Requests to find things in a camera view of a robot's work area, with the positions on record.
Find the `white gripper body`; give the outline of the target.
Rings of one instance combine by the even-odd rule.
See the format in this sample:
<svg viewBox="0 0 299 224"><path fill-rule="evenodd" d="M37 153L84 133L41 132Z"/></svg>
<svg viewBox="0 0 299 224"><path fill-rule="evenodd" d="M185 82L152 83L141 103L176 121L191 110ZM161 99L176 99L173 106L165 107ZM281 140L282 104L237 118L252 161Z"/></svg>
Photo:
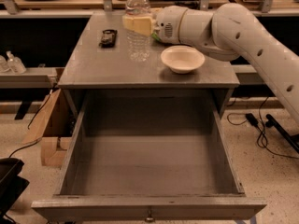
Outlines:
<svg viewBox="0 0 299 224"><path fill-rule="evenodd" d="M186 11L186 7L171 6L164 7L157 13L155 32L161 42L179 43L179 26Z"/></svg>

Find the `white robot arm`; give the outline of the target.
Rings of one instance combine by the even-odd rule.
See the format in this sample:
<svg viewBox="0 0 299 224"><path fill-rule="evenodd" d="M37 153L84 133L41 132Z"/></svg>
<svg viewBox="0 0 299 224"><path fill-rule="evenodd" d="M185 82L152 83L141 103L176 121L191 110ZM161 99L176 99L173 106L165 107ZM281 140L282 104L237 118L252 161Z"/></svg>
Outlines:
<svg viewBox="0 0 299 224"><path fill-rule="evenodd" d="M192 46L220 61L248 61L293 119L299 122L299 57L277 41L239 4L214 11L170 6L151 14L125 15L125 29L165 44Z"/></svg>

